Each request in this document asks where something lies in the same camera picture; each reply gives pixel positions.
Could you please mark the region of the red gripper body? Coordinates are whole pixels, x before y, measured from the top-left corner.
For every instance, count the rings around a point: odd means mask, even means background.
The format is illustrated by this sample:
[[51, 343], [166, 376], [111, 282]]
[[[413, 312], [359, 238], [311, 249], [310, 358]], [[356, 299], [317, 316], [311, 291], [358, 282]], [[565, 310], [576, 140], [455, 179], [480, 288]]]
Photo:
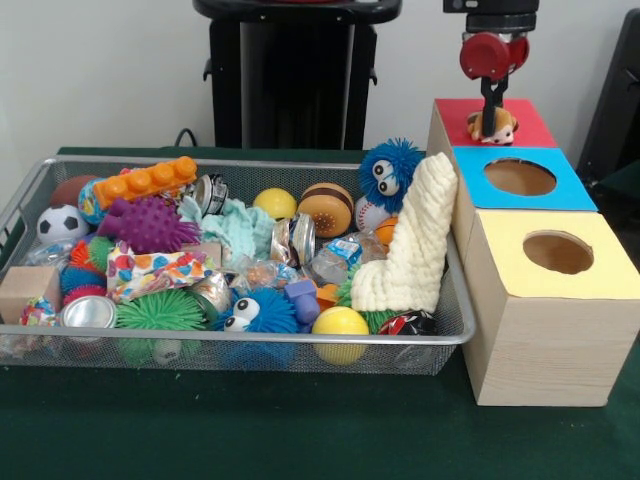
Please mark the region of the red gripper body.
[[524, 65], [529, 50], [526, 33], [464, 33], [459, 61], [471, 80], [501, 80]]

